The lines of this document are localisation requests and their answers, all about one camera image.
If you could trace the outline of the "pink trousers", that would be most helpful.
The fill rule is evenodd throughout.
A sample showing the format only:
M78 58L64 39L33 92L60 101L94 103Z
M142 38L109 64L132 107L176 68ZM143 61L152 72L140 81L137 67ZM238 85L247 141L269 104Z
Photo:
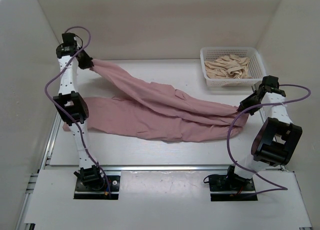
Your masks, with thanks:
M91 70L121 96L86 97L90 131L165 142L224 140L242 132L248 114L231 105L196 99L171 85L145 82L120 66L98 59Z

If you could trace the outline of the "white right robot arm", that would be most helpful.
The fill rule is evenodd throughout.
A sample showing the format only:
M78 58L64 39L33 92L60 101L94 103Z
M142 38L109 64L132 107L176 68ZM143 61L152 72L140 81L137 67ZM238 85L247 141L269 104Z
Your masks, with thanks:
M258 89L240 102L238 111L249 109L250 115L262 108L251 106L265 104L265 121L252 143L250 154L225 176L227 188L235 190L254 174L289 163L303 130L289 118L285 100L286 94L280 89L278 78L265 76Z

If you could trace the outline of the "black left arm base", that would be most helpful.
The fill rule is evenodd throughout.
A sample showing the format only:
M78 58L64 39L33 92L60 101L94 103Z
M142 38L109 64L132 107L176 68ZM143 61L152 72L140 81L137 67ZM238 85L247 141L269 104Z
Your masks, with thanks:
M118 200L121 176L108 175L108 183L99 168L93 165L89 169L81 168L73 173L76 176L74 199Z

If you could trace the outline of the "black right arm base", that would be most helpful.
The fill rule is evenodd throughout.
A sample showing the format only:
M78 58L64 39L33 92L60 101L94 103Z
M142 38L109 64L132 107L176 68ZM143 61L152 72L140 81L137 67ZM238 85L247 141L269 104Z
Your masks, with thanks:
M211 174L203 179L203 183L209 185L212 202L258 200L253 179L240 177L234 171L231 165L225 175Z

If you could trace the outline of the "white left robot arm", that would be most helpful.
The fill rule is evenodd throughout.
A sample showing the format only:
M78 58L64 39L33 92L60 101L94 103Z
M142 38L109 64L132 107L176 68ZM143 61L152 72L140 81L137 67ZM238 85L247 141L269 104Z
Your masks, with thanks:
M89 147L88 125L89 109L83 97L78 91L77 70L91 67L91 58L82 51L76 52L82 47L77 42L73 33L62 35L62 44L56 49L56 55L60 66L61 76L58 95L53 100L59 105L57 110L63 122L71 130L79 158L79 170L74 174L77 178L88 176L87 183L99 190L105 184L105 178L99 172L95 162L87 153Z

